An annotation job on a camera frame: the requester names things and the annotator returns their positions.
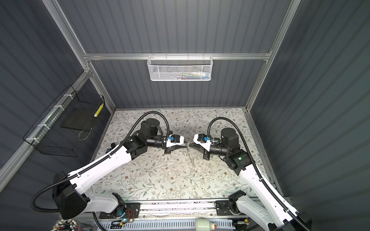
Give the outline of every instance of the gray corrugated wall panel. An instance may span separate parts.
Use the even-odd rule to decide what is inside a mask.
[[[210,81],[151,81],[146,61],[92,61],[117,108],[244,106],[263,60],[215,60]]]
[[[302,1],[251,111],[285,196],[316,230],[367,227],[369,12]]]
[[[1,167],[83,69],[41,1],[0,1],[0,34]]]
[[[88,53],[268,52],[289,0],[59,1]]]
[[[84,84],[81,91],[97,93],[90,81]],[[109,117],[110,113],[104,107],[91,130],[89,138],[85,140],[91,148],[77,153],[76,158],[42,155],[36,150],[30,154],[14,177],[0,192],[1,228],[14,231],[20,229],[50,230],[52,228],[59,213],[38,213],[32,210],[29,206],[31,198],[40,189],[50,185],[56,173],[60,171],[68,173],[90,162]],[[51,197],[51,190],[37,199],[37,205],[44,208],[56,207]],[[23,223],[17,222],[19,216],[23,217]],[[23,224],[33,225],[27,228],[23,227]]]

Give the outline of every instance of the floral tablecloth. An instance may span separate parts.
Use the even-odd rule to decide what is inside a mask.
[[[119,143],[126,136],[135,121],[148,110],[115,111],[96,159],[106,153],[112,142]],[[171,109],[158,110],[168,120],[173,134],[183,135],[192,143],[196,133],[206,133],[209,122],[218,116],[233,120],[242,131],[256,163],[266,175],[258,155],[247,122],[241,108],[219,109]],[[158,115],[163,133],[166,127]],[[211,134],[220,137],[223,128],[232,127],[224,120],[213,124]],[[194,149],[179,149],[164,154],[162,149],[148,148],[148,151],[135,160],[122,165],[100,179],[90,189],[91,192],[117,192],[124,200],[168,200],[220,198],[243,190],[255,196],[249,186],[221,161],[218,156],[203,160],[202,154]]]

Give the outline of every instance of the yellow connector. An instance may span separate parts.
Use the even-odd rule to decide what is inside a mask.
[[[99,109],[96,111],[96,113],[94,114],[94,117],[98,117],[99,113],[101,112],[101,110],[103,109],[103,106],[104,104],[102,103],[99,107]]]

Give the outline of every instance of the black corrugated cable conduit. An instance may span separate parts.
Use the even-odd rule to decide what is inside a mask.
[[[141,121],[145,116],[147,116],[147,115],[149,115],[149,114],[157,114],[157,115],[159,115],[160,117],[162,117],[162,118],[163,118],[163,120],[164,120],[164,122],[165,122],[165,124],[166,124],[166,128],[167,128],[166,138],[168,138],[168,137],[169,137],[169,124],[168,124],[167,119],[164,117],[164,115],[162,115],[161,113],[156,112],[156,111],[146,112],[146,113],[144,113],[142,116],[140,116],[140,118],[135,122],[135,124],[132,126],[132,128],[130,129],[130,131],[127,133],[127,136],[125,137],[125,139],[123,139],[123,140],[120,142],[120,144],[118,145],[118,147],[117,147],[116,149],[114,149],[114,150],[110,153],[111,155],[113,155],[114,153],[116,153],[116,152],[118,151],[118,149],[120,149],[120,148],[124,145],[124,143],[126,143],[127,139],[129,138],[129,136],[131,135],[131,133],[133,132],[133,130],[135,129],[135,127],[137,126],[137,124],[138,124],[138,123],[139,123],[139,122],[140,122],[140,121]],[[59,209],[57,209],[57,208],[41,208],[41,207],[37,206],[37,205],[35,204],[36,199],[37,199],[41,194],[43,194],[44,192],[46,192],[47,190],[52,189],[52,188],[54,188],[54,187],[56,187],[56,186],[58,186],[58,185],[60,185],[60,184],[63,184],[63,183],[64,183],[64,182],[66,182],[66,181],[69,181],[69,180],[71,180],[71,179],[73,179],[73,178],[77,177],[78,175],[81,175],[81,174],[83,174],[83,173],[87,172],[88,170],[92,169],[93,167],[95,167],[96,165],[100,164],[101,162],[105,161],[105,160],[106,160],[106,159],[108,159],[108,158],[109,158],[109,156],[106,156],[106,157],[104,157],[104,158],[100,159],[99,161],[97,161],[97,162],[95,162],[95,163],[93,163],[93,164],[91,164],[91,165],[87,166],[86,168],[84,168],[83,170],[79,171],[78,173],[76,173],[76,174],[74,174],[74,175],[71,175],[71,176],[69,176],[69,177],[67,177],[67,178],[64,178],[64,179],[62,179],[62,180],[60,180],[60,181],[58,181],[58,182],[56,182],[56,183],[54,183],[54,184],[51,184],[51,185],[49,185],[49,186],[47,186],[47,187],[45,187],[45,188],[41,189],[40,191],[38,191],[38,192],[37,192],[37,193],[32,197],[31,202],[30,202],[30,206],[31,206],[31,208],[32,208],[33,210],[37,211],[37,212],[42,212],[42,213],[58,213],[58,212],[59,212]]]
[[[306,231],[310,231],[309,228],[307,228],[305,226],[304,223],[302,223],[289,209],[288,207],[276,196],[276,194],[270,189],[270,187],[267,185],[266,181],[262,178],[262,175],[261,173],[259,172],[258,168],[257,168],[257,165],[256,165],[256,162],[255,160],[253,159],[252,157],[252,154],[250,153],[249,151],[249,148],[247,146],[247,143],[245,142],[245,139],[244,139],[244,136],[242,134],[242,132],[240,131],[240,129],[238,128],[238,126],[233,122],[231,121],[230,119],[226,118],[226,117],[217,117],[217,118],[214,118],[208,125],[208,129],[207,129],[207,136],[211,138],[211,135],[210,135],[210,131],[211,131],[211,126],[212,124],[217,121],[217,120],[225,120],[225,121],[228,121],[229,123],[231,123],[235,129],[238,131],[239,133],[239,136],[240,138],[242,139],[243,141],[243,144],[244,144],[244,147],[247,151],[247,154],[248,154],[248,157],[253,165],[253,168],[255,169],[256,173],[257,173],[257,176],[258,178],[261,179],[261,182],[263,183],[263,185],[266,187],[266,189],[270,192],[270,194],[275,198],[275,200],[281,205],[281,207],[283,207],[284,211],[287,211],[288,214]]]

